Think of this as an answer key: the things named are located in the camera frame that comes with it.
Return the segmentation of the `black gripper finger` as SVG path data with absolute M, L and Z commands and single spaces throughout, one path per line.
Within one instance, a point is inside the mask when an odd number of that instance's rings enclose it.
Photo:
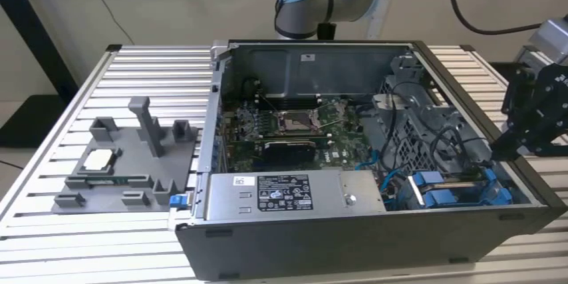
M 505 131 L 489 145 L 493 160 L 510 161 L 517 159 L 519 148 L 535 152 L 542 144 L 541 132 L 538 131 L 539 120 L 541 116 L 535 112 L 517 112 L 509 116 Z
M 534 155 L 537 157 L 566 156 L 566 145 L 554 145 L 551 141 L 566 133 L 566 123 L 549 125 L 537 135 Z

